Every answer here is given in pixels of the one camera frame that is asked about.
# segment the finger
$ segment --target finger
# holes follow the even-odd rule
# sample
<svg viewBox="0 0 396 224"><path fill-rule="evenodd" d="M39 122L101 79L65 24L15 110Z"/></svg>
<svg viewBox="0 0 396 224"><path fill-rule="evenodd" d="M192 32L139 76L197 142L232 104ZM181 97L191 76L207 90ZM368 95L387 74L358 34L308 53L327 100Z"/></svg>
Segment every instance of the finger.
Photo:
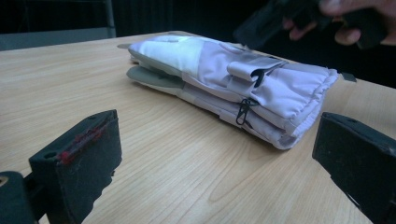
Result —
<svg viewBox="0 0 396 224"><path fill-rule="evenodd" d="M324 14L339 16L361 8L379 6L381 2L382 0L321 0L319 7Z"/></svg>
<svg viewBox="0 0 396 224"><path fill-rule="evenodd" d="M342 45L353 45L361 38L361 30L349 29L346 27L341 28L335 34L335 41Z"/></svg>
<svg viewBox="0 0 396 224"><path fill-rule="evenodd" d="M315 21L310 22L308 25L304 27L304 29L298 29L297 27L293 27L290 30L289 37L290 40L299 40L301 39L306 33L315 29L317 27L317 23Z"/></svg>

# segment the wood grain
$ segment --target wood grain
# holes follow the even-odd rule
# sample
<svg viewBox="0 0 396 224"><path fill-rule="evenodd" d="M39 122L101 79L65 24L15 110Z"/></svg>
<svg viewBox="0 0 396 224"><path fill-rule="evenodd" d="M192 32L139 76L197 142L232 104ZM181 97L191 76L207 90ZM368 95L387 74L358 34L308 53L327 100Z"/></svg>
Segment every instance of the wood grain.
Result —
<svg viewBox="0 0 396 224"><path fill-rule="evenodd" d="M129 52L117 45L148 36L0 52L0 171L29 174L28 158L42 147L117 109L123 161L84 223L370 223L312 159L318 121L280 151L133 83ZM395 95L340 77L323 111L396 138Z"/></svg>

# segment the wooden table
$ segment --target wooden table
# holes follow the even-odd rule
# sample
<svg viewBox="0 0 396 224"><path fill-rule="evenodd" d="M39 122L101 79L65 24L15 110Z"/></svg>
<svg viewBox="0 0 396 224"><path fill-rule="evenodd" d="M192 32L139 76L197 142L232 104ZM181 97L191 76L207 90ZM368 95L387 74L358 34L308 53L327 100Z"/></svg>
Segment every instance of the wooden table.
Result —
<svg viewBox="0 0 396 224"><path fill-rule="evenodd" d="M0 171L29 174L42 147L117 109L123 161L84 223L369 223L312 159L318 120L281 151L133 83L130 54L117 45L149 36L0 52ZM396 138L394 89L340 77L323 111Z"/></svg>

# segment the lavender fabric bag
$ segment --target lavender fabric bag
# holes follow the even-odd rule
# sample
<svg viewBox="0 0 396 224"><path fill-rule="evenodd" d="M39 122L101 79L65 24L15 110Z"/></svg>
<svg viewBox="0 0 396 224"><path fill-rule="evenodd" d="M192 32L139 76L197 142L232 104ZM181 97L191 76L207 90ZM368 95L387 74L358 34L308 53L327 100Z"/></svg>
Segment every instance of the lavender fabric bag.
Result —
<svg viewBox="0 0 396 224"><path fill-rule="evenodd" d="M129 51L142 68L128 72L133 80L208 109L280 149L293 147L312 126L338 78L333 69L288 63L205 37L161 35ZM165 87L156 75L180 85Z"/></svg>

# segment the hand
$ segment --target hand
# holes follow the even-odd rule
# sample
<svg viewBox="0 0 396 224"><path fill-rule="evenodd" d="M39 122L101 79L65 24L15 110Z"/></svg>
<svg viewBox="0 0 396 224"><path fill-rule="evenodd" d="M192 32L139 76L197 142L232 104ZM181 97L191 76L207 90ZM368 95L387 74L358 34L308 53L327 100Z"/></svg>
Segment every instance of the hand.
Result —
<svg viewBox="0 0 396 224"><path fill-rule="evenodd" d="M350 11L373 7L382 17L388 30L388 35L381 42L383 45L396 46L396 0L322 0L319 8L324 15L333 16L334 21L341 21L341 16ZM290 39L298 40L317 26L309 23L305 28L298 29L292 20L284 20L283 27L290 30ZM356 28L342 27L335 34L335 41L342 45L355 44L361 37L361 31Z"/></svg>

